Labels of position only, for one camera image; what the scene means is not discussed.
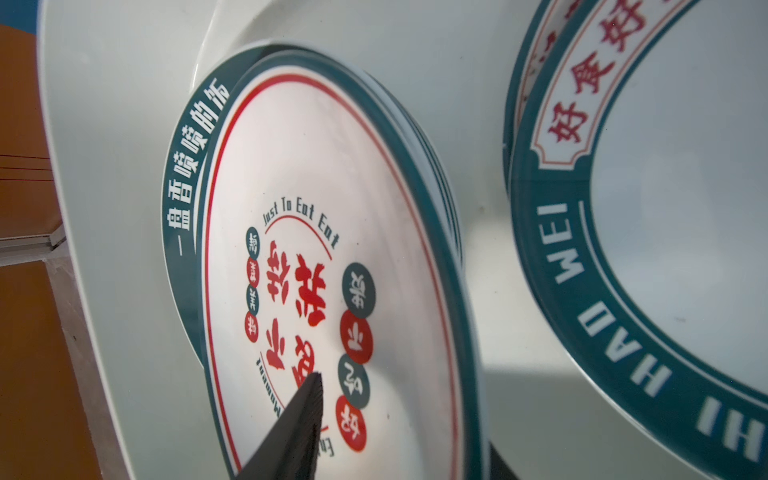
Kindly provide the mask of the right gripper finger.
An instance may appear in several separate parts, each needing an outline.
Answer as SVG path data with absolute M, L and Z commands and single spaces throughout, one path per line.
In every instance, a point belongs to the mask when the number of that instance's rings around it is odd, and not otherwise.
M 322 375 L 313 372 L 236 479 L 314 479 L 323 411 Z

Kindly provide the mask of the red character plate front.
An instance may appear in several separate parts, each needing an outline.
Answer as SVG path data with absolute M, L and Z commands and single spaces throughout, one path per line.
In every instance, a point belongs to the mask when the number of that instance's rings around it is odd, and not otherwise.
M 486 478 L 453 198 L 414 118 L 358 68 L 273 49 L 214 139 L 198 285 L 229 475 L 318 374 L 318 478 Z

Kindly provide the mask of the large green rim plate front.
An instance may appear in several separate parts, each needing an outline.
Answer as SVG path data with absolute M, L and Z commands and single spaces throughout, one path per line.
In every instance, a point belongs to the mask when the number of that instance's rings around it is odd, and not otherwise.
M 199 319 L 199 294 L 196 292 L 197 240 L 194 226 L 203 175 L 210 169 L 211 139 L 229 97 L 245 73 L 263 58 L 282 51 L 303 51 L 318 55 L 340 70 L 347 70 L 363 82 L 377 87 L 397 106 L 405 122 L 419 139 L 429 159 L 438 197 L 445 212 L 444 225 L 450 233 L 460 265 L 465 264 L 465 249 L 455 195 L 431 142 L 418 122 L 399 100 L 365 70 L 335 59 L 321 51 L 295 43 L 259 41 L 226 56 L 194 85 L 171 137 L 163 175 L 162 238 L 167 277 L 181 324 L 198 361 L 204 360 L 203 326 Z

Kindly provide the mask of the white plastic bin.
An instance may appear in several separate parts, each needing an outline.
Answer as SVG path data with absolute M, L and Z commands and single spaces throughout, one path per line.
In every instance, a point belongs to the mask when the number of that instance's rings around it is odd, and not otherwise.
M 455 195 L 489 452 L 522 479 L 712 479 L 583 375 L 520 263 L 504 185 L 514 65 L 540 1 L 45 1 L 41 97 L 69 248 L 111 415 L 139 479 L 230 479 L 204 360 L 181 324 L 163 175 L 194 85 L 259 41 L 375 77 L 418 122 Z

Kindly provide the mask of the green lettered rim plate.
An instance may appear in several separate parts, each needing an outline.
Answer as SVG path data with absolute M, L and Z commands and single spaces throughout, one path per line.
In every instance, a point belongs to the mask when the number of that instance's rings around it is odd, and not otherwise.
M 520 47 L 505 105 L 503 135 L 504 185 L 508 188 L 514 141 L 536 79 L 555 42 L 581 5 L 580 0 L 543 0 Z

